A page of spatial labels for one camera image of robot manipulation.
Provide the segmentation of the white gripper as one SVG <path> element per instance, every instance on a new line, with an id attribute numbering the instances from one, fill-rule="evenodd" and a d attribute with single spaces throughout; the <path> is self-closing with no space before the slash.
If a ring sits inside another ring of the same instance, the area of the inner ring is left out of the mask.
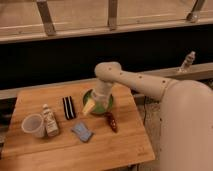
<path id="1" fill-rule="evenodd" d="M 109 102 L 109 98 L 111 95 L 111 89 L 113 87 L 112 83 L 105 82 L 102 80 L 97 80 L 95 87 L 92 90 L 91 97 L 96 101 L 102 104 L 107 104 Z M 95 106 L 96 102 L 93 99 L 88 99 L 84 108 L 83 108 L 83 115 L 86 116 L 91 113 Z"/>

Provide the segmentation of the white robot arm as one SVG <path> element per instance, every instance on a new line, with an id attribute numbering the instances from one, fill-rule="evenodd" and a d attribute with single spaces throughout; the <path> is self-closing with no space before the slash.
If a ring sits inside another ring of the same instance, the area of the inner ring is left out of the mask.
<path id="1" fill-rule="evenodd" d="M 161 102 L 160 171 L 213 171 L 213 89 L 194 80 L 176 80 L 124 71 L 118 62 L 94 69 L 97 82 L 83 113 L 107 106 L 115 83 Z"/>

